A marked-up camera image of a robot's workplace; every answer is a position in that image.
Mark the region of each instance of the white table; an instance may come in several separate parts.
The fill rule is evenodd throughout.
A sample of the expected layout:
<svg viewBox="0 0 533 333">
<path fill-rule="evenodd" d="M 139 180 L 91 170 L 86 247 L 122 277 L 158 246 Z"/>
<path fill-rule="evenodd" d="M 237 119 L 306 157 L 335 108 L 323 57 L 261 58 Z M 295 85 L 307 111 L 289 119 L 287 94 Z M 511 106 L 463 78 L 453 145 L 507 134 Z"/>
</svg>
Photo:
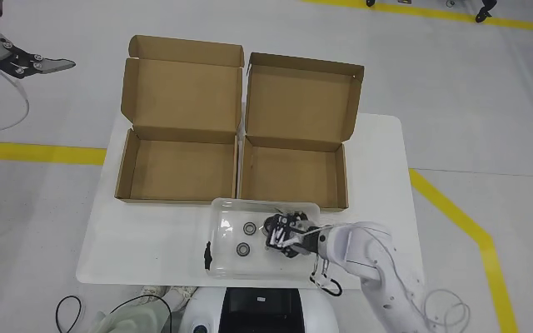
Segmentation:
<svg viewBox="0 0 533 333">
<path fill-rule="evenodd" d="M 212 278 L 204 270 L 209 206 L 126 204 L 113 197 L 129 121 L 119 113 L 107 148 L 76 276 L 80 282 L 164 286 L 314 288 L 309 281 Z M 391 116 L 359 114 L 345 142 L 350 208 L 322 213 L 321 224 L 375 221 L 423 276 L 422 257 L 401 124 Z M 330 276 L 360 289 L 339 267 Z"/>
</svg>

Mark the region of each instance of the plastic tray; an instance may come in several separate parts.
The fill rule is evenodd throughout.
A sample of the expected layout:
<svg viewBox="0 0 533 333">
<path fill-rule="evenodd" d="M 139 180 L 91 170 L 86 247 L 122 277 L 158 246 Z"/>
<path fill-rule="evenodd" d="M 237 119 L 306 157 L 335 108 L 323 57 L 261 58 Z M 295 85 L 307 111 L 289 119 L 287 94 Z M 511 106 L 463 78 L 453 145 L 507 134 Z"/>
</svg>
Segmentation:
<svg viewBox="0 0 533 333">
<path fill-rule="evenodd" d="M 298 255 L 287 258 L 275 249 L 267 249 L 263 222 L 282 211 L 303 211 L 310 221 L 318 224 L 320 208 L 314 203 L 215 199 L 212 204 L 211 254 L 209 276 L 239 279 L 308 280 L 315 256 Z M 249 236 L 244 225 L 253 222 L 257 230 Z M 247 256 L 237 254 L 237 245 L 250 246 Z"/>
</svg>

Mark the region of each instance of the yellow floor line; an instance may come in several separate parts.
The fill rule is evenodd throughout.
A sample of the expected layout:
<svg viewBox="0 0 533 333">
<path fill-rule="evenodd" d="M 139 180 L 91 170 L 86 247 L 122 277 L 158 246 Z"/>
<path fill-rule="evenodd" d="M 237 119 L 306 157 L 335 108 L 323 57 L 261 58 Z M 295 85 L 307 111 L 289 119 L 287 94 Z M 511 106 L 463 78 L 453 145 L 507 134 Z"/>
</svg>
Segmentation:
<svg viewBox="0 0 533 333">
<path fill-rule="evenodd" d="M 440 193 L 418 171 L 410 169 L 409 174 L 411 185 L 477 243 L 485 267 L 486 278 L 489 281 L 492 302 L 500 323 L 500 331 L 504 333 L 518 332 L 511 299 L 507 294 L 506 282 L 491 235 L 478 226 L 450 199 Z"/>
<path fill-rule="evenodd" d="M 303 2 L 318 3 L 323 5 L 353 7 L 358 9 L 372 10 L 376 12 L 392 12 L 395 14 L 405 14 L 412 16 L 438 18 L 441 20 L 469 22 L 478 24 L 474 18 L 476 15 L 464 14 L 462 12 L 442 11 L 437 9 L 413 7 L 409 5 L 394 5 L 390 3 L 377 3 L 372 7 L 367 7 L 365 0 L 302 0 Z M 482 24 L 498 26 L 498 27 L 513 27 L 517 29 L 533 30 L 533 22 L 511 20 L 508 18 L 488 17 Z"/>
<path fill-rule="evenodd" d="M 103 165 L 106 150 L 0 142 L 0 160 Z"/>
</svg>

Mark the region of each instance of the gray floor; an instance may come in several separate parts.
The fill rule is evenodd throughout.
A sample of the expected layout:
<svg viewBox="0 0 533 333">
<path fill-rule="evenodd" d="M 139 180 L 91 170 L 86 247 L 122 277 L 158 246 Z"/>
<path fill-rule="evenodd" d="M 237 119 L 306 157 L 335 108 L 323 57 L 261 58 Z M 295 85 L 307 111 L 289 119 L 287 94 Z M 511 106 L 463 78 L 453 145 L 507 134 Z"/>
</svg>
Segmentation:
<svg viewBox="0 0 533 333">
<path fill-rule="evenodd" d="M 420 5 L 445 8 L 436 0 Z M 464 1 L 450 10 L 478 7 Z M 514 19 L 532 13 L 524 0 L 494 10 Z M 78 65 L 24 80 L 32 113 L 0 132 L 0 142 L 105 147 L 120 106 L 127 43 L 136 33 L 239 43 L 247 55 L 365 65 L 361 112 L 400 118 L 409 166 L 424 169 L 426 179 L 492 234 L 517 322 L 522 331 L 533 327 L 531 31 L 296 0 L 7 0 L 0 31 L 28 51 Z M 0 107 L 0 123 L 23 107 L 4 81 Z M 55 331 L 55 305 L 70 294 L 85 301 L 79 328 L 87 328 L 96 311 L 140 290 L 83 285 L 74 276 L 99 172 L 99 166 L 0 162 L 5 331 Z M 471 305 L 468 331 L 499 331 L 476 244 L 413 193 L 429 287 L 452 289 Z M 354 304 L 350 293 L 334 305 L 341 331 L 383 332 L 370 307 Z M 62 320 L 70 315 L 66 310 Z"/>
</svg>

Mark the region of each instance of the open cardboard box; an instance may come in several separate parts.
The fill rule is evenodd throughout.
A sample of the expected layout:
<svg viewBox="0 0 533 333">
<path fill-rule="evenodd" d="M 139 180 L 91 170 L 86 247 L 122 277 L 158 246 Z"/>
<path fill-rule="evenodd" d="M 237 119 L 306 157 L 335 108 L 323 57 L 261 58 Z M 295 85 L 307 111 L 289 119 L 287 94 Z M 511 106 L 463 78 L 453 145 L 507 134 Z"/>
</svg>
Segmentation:
<svg viewBox="0 0 533 333">
<path fill-rule="evenodd" d="M 121 111 L 132 129 L 115 197 L 235 197 L 242 47 L 135 36 L 129 55 Z"/>
<path fill-rule="evenodd" d="M 343 142 L 364 67 L 252 53 L 239 198 L 348 207 Z"/>
</svg>

